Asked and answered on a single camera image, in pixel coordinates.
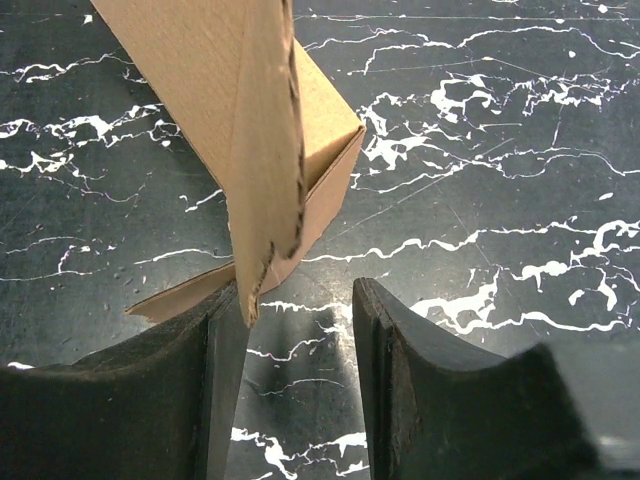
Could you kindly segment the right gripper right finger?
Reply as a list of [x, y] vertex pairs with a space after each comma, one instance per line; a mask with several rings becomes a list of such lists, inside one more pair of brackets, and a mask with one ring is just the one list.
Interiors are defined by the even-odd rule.
[[380, 283], [353, 285], [375, 479], [601, 479], [545, 346], [505, 358], [422, 319]]

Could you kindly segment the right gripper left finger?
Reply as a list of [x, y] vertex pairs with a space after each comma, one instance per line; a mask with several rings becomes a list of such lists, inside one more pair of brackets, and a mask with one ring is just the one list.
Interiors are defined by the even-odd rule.
[[5, 479], [221, 479], [249, 331], [229, 283], [71, 365], [1, 371]]

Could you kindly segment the cardboard box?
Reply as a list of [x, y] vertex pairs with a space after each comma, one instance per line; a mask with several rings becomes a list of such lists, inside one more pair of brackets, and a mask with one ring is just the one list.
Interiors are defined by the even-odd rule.
[[289, 1], [95, 9], [222, 188], [233, 259], [132, 306], [165, 321], [228, 281], [254, 325], [342, 206], [365, 128], [295, 37]]

